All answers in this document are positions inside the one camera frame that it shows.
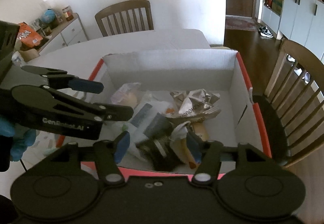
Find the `glass jar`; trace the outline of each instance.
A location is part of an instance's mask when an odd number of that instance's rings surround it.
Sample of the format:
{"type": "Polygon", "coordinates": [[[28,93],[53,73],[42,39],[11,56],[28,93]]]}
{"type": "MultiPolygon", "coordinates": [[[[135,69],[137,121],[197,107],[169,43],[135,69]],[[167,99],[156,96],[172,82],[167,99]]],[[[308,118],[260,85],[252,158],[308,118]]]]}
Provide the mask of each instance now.
{"type": "Polygon", "coordinates": [[[73,14],[72,14],[72,9],[71,9],[70,6],[64,8],[64,9],[62,9],[62,11],[63,11],[63,14],[64,14],[64,16],[65,16],[65,19],[66,19],[67,21],[70,21],[70,20],[74,19],[73,14]]]}

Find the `gloved hand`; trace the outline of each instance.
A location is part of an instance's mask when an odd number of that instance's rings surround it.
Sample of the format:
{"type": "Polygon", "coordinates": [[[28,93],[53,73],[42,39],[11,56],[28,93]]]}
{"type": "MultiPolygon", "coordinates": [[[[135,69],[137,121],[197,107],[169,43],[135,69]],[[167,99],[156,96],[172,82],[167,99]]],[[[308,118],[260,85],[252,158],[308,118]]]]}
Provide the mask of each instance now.
{"type": "MultiPolygon", "coordinates": [[[[16,134],[15,124],[7,118],[0,115],[0,135],[5,137],[13,137],[16,134]]],[[[11,160],[19,161],[28,146],[32,146],[36,140],[36,130],[29,129],[23,135],[22,139],[15,139],[10,150],[11,160]]]]}

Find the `doormat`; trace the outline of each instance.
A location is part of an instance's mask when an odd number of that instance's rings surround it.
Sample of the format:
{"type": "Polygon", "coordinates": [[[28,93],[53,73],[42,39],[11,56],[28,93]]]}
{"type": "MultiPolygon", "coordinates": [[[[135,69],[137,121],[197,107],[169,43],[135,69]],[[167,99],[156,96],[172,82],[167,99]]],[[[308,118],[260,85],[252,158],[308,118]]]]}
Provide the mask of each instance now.
{"type": "Polygon", "coordinates": [[[253,19],[240,17],[226,17],[225,29],[258,31],[257,23],[253,19]]]}

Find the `black and white sneaker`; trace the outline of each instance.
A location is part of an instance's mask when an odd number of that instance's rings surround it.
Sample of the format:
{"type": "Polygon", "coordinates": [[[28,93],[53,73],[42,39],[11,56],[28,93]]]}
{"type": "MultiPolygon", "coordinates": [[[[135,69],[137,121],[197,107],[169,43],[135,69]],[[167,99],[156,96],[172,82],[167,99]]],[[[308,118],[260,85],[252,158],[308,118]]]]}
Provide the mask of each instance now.
{"type": "Polygon", "coordinates": [[[259,32],[260,32],[261,36],[263,36],[263,37],[273,38],[273,35],[270,32],[270,30],[267,28],[267,26],[260,27],[259,32]]]}

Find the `globe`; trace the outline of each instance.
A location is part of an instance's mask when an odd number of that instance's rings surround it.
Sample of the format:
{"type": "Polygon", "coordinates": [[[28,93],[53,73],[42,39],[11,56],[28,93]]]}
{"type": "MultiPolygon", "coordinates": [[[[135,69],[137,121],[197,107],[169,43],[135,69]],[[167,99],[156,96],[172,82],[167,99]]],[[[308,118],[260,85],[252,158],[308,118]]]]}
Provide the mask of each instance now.
{"type": "Polygon", "coordinates": [[[53,20],[55,20],[55,18],[55,12],[51,9],[46,10],[45,13],[40,17],[41,21],[47,24],[51,23],[53,20]]]}

